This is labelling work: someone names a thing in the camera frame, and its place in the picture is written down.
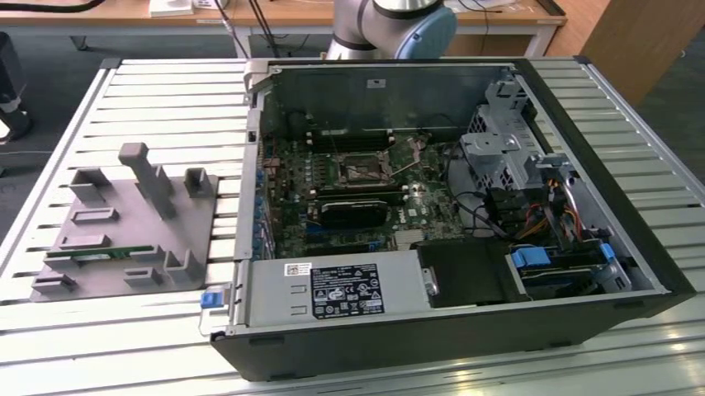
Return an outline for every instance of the gray floor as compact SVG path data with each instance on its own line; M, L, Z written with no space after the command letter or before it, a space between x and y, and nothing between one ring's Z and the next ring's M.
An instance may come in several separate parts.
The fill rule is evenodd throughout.
M281 40L284 54L316 56L328 38L312 36L299 48L303 36ZM77 52L64 37L13 37L21 66L28 77L24 103L33 114L34 128L28 136L0 146L0 153L52 150L68 125L85 89L104 58L228 58L232 44L225 36L90 37L90 50ZM255 56L267 56L263 41L253 40ZM701 33L662 81L645 99L638 112L653 129L702 179L705 158L705 113L698 99L705 90L705 34ZM0 167L10 167L0 177L0 239L4 238L17 211L46 162L45 154L0 155Z

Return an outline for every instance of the power supply label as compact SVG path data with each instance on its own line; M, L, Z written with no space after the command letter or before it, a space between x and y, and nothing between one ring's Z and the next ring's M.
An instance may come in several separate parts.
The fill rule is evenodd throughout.
M383 314L376 264L312 268L311 306L316 319Z

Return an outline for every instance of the wooden cabinet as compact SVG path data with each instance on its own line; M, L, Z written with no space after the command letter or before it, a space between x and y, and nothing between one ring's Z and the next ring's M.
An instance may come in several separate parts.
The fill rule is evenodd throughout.
M584 55L635 106L705 24L705 0L554 0L568 18L546 55Z

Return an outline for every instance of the cpu socket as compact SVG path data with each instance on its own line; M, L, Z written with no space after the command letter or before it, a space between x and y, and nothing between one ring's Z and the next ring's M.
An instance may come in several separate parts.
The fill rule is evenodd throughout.
M337 185L383 186L389 182L391 167L384 153L341 154L337 162Z

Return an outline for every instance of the metal slatted table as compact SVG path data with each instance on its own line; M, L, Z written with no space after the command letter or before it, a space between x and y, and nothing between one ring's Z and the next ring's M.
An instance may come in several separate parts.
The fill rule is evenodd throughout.
M580 346L248 383L199 332L199 291L30 304L33 276L66 216L76 167L117 166L141 141L169 175L204 167L221 181L207 283L232 277L243 155L243 62L125 60L97 73L0 247L0 387L10 394L654 394L705 386L705 194L590 65L532 61L697 290L654 318ZM547 139L559 151L548 132ZM211 317L204 326L223 324Z

